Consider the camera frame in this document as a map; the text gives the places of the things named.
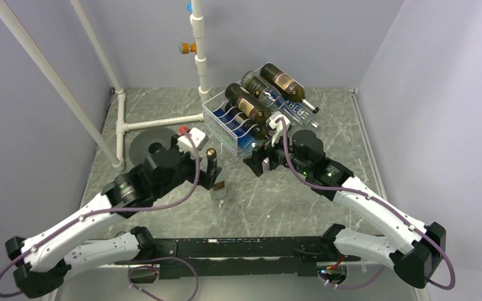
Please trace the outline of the dark green wine bottle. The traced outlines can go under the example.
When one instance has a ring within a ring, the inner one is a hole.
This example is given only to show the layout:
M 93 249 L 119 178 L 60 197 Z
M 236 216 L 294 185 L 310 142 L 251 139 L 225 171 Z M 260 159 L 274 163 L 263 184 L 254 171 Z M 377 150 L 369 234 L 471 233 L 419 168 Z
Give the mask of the dark green wine bottle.
M 231 125 L 238 135 L 249 134 L 255 140 L 260 141 L 269 138 L 266 128 L 256 124 L 237 107 L 227 103 L 225 113 L 227 114 L 227 125 Z

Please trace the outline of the blue glass bottle silver cap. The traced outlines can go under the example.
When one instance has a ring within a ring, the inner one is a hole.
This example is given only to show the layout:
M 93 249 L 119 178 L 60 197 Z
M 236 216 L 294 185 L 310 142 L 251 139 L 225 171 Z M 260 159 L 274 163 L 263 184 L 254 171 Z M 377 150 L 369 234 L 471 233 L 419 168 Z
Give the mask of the blue glass bottle silver cap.
M 273 90 L 265 91 L 262 95 L 266 96 L 266 105 L 272 111 L 282 113 L 298 125 L 311 126 L 315 129 L 318 128 L 319 123 L 315 121 L 314 114 L 305 108 L 302 103 L 292 102 Z

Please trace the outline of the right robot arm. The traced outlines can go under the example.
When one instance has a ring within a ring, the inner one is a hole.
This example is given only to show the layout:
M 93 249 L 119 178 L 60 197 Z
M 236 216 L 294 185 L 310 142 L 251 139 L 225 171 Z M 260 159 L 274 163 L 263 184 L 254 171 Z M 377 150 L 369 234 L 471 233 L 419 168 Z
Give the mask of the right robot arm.
M 341 224 L 332 224 L 320 237 L 321 253 L 328 260 L 356 256 L 392 269 L 408 285 L 424 288 L 446 254 L 446 229 L 439 223 L 425 224 L 403 213 L 341 163 L 326 156 L 322 141 L 310 130 L 292 138 L 268 140 L 243 159 L 256 176 L 279 166 L 292 169 L 299 180 L 337 204 L 359 214 L 381 236 L 366 235 Z

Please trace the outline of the dark wine bottle brown label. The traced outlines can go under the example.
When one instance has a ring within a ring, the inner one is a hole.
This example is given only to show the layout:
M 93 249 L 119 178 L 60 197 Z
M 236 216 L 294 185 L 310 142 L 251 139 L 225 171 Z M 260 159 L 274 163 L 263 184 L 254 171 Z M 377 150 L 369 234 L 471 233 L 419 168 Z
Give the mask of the dark wine bottle brown label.
M 280 94 L 284 95 L 291 102 L 302 103 L 313 114 L 319 112 L 319 108 L 307 99 L 304 87 L 273 63 L 266 63 L 259 73 L 263 79 L 273 84 Z

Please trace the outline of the clear glass bottle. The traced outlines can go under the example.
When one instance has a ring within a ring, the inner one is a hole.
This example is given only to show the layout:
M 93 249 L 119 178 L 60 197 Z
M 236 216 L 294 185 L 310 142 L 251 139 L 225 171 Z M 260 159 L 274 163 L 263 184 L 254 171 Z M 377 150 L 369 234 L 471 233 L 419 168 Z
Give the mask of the clear glass bottle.
M 258 100 L 266 117 L 270 117 L 274 112 L 279 112 L 289 120 L 292 120 L 286 110 L 284 97 L 257 72 L 248 71 L 242 77 L 241 83 L 244 89 Z

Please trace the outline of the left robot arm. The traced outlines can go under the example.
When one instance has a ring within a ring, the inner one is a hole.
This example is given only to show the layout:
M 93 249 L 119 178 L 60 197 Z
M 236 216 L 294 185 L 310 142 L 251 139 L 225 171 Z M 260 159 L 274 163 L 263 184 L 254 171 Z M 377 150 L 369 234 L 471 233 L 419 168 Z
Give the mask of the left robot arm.
M 158 150 L 129 172 L 118 175 L 88 205 L 57 225 L 31 238 L 10 238 L 5 246 L 16 265 L 14 281 L 28 298 L 42 297 L 86 270 L 118 261 L 147 263 L 156 243 L 144 226 L 118 238 L 87 244 L 96 231 L 128 219 L 140 211 L 156 210 L 155 201 L 184 182 L 211 189 L 222 169 L 217 152 L 206 151 L 206 169 L 199 157 L 177 147 Z

